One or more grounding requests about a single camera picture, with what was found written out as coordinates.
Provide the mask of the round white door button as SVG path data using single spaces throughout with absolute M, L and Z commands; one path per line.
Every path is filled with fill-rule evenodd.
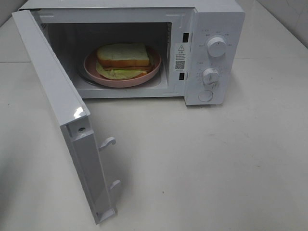
M 213 92 L 210 90 L 204 90 L 198 95 L 198 99 L 202 102 L 209 102 L 213 99 Z

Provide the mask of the toast sandwich with lettuce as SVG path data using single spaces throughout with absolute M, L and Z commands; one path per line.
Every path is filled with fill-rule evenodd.
M 96 70 L 107 79 L 141 77 L 150 73 L 153 67 L 153 57 L 143 43 L 107 44 L 96 51 Z

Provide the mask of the white microwave door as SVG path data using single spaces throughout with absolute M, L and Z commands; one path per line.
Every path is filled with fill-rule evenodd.
M 94 221 L 100 224 L 116 214 L 121 181 L 107 184 L 101 156 L 116 140 L 109 137 L 97 144 L 90 112 L 43 34 L 39 17 L 29 10 L 12 16 L 61 129 Z

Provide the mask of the pink round plate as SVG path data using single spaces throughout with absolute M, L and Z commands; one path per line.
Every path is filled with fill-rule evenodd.
M 153 64 L 151 71 L 146 74 L 140 73 L 139 75 L 135 75 L 132 78 L 126 79 L 107 78 L 105 75 L 102 75 L 103 68 L 99 65 L 95 51 L 93 51 L 85 58 L 83 62 L 83 67 L 85 69 L 85 72 L 87 73 L 87 77 L 102 86 L 111 88 L 134 87 L 152 79 L 158 73 L 162 64 L 162 58 L 157 51 L 150 47 L 146 47 L 146 49 L 148 54 L 150 55 L 150 60 Z

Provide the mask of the lower white timer knob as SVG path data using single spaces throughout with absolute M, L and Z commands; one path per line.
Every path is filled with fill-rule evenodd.
M 215 68 L 207 68 L 202 73 L 202 79 L 203 79 L 203 83 L 205 85 L 212 84 L 212 83 L 218 81 L 219 78 L 220 78 L 220 74 L 219 74 L 218 70 L 215 69 Z

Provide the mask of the white warning label sticker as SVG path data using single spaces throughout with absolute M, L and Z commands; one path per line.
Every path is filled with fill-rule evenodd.
M 186 60 L 188 56 L 188 43 L 176 43 L 174 45 L 174 70 L 184 72 L 186 69 Z

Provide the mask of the white microwave oven body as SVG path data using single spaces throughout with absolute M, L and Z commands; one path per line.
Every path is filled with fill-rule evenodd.
M 18 11 L 39 17 L 41 30 L 80 97 L 183 97 L 187 105 L 221 104 L 242 31 L 245 13 L 233 0 L 29 0 Z M 206 42 L 214 35 L 227 41 L 223 56 L 211 57 Z M 110 88 L 79 76 L 79 67 L 97 47 L 140 42 L 157 51 L 166 88 Z M 188 43 L 184 72 L 174 70 L 174 45 Z M 202 73 L 215 68 L 218 81 L 205 85 Z M 213 92 L 202 102 L 198 95 Z

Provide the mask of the upper white power knob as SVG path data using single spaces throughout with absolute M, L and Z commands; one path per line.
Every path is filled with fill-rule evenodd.
M 225 54 L 227 41 L 222 35 L 214 35 L 206 42 L 207 52 L 211 57 L 218 58 Z

